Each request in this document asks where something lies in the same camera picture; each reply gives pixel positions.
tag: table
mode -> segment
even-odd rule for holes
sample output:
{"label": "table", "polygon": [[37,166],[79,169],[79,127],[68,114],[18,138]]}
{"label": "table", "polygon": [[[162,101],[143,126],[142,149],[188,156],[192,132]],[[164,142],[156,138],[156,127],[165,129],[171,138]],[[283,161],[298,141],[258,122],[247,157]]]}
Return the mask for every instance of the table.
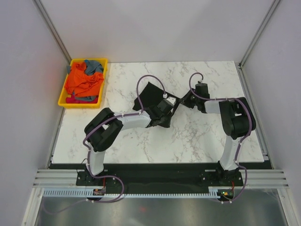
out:
{"label": "table", "polygon": [[[81,163],[88,152],[82,144],[85,126],[104,107],[115,112],[131,111],[136,98],[136,83],[141,76],[156,75],[167,92],[183,97],[189,90],[188,80],[194,72],[203,73],[211,98],[244,96],[233,61],[109,64],[101,108],[65,110],[52,163]],[[199,79],[195,76],[193,87]],[[154,78],[145,78],[140,83],[140,92],[149,81],[160,87]],[[157,126],[122,131],[106,151],[104,162],[217,162],[225,141],[220,115],[203,114],[196,107],[189,109],[180,105],[168,129]],[[240,162],[263,162],[255,131],[244,142],[241,152]]]}

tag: pile of clothes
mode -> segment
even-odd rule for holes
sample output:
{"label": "pile of clothes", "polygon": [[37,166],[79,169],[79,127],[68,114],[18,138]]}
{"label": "pile of clothes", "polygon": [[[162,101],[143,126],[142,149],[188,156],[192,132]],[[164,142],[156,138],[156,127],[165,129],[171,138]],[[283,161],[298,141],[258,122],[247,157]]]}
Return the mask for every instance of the pile of clothes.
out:
{"label": "pile of clothes", "polygon": [[95,104],[103,83],[103,66],[96,60],[85,60],[67,67],[65,89],[71,97],[68,104]]}

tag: orange cloth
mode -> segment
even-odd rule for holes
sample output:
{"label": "orange cloth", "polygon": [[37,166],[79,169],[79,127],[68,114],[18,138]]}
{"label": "orange cloth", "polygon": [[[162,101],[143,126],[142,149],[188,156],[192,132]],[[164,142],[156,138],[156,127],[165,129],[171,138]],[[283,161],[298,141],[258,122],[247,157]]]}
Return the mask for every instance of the orange cloth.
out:
{"label": "orange cloth", "polygon": [[86,63],[73,63],[71,72],[67,77],[65,89],[68,94],[74,92],[75,97],[98,96],[100,86],[103,83],[103,74],[95,72],[93,75],[86,75]]}

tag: white wall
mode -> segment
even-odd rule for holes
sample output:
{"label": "white wall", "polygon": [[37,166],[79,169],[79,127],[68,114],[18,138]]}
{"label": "white wall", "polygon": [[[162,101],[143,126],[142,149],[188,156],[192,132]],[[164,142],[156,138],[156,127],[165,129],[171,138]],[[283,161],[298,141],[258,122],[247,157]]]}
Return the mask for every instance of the white wall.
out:
{"label": "white wall", "polygon": [[42,0],[71,57],[240,61],[272,0]]}
{"label": "white wall", "polygon": [[31,0],[0,7],[0,225],[21,224],[47,161],[66,61]]}
{"label": "white wall", "polygon": [[301,211],[301,1],[284,0],[245,65],[269,152]]}

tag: blue-gray cloth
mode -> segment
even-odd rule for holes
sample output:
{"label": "blue-gray cloth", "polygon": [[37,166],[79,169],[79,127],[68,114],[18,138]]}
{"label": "blue-gray cloth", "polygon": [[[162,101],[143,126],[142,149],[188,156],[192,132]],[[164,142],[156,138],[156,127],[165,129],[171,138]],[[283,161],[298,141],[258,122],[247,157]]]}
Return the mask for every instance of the blue-gray cloth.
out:
{"label": "blue-gray cloth", "polygon": [[[103,66],[96,60],[85,60],[87,68],[85,69],[86,75],[93,75],[95,72],[102,72],[103,73]],[[67,66],[67,73],[70,74],[71,66]],[[76,100],[83,100],[83,101],[94,101],[96,96],[88,96],[88,97],[74,97]]]}

